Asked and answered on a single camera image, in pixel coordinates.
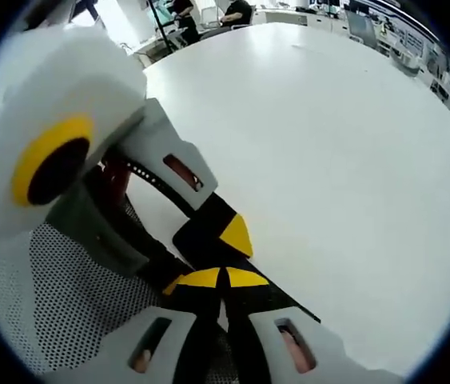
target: office desk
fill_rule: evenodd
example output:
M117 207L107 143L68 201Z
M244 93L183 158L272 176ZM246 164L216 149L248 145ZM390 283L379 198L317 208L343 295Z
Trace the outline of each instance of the office desk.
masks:
M373 23L374 32L376 33L377 42L380 44L380 52L385 56L390 55L390 50L396 46L399 41L399 36L390 30L386 30L383 34L381 32L382 25L380 23Z
M178 40L181 37L182 32L184 32L185 28L169 28L165 30L166 37L175 45L175 47L180 50L182 48L182 44ZM149 54L149 52L158 46L164 46L165 41L162 38L161 34L157 32L154 36L141 43L136 47L134 52L131 54ZM145 66L150 66L152 62L149 58L141 58L141 61Z
M255 10L252 24L265 24L268 22L286 22L299 26L311 26L334 34L348 37L348 23L345 20L329 18L323 14L307 14L296 10L286 9L259 9Z
M352 358L410 372L450 322L441 102L376 51L289 24L231 31L145 72L148 96L244 215L254 263ZM137 178L129 196L176 253L186 218Z

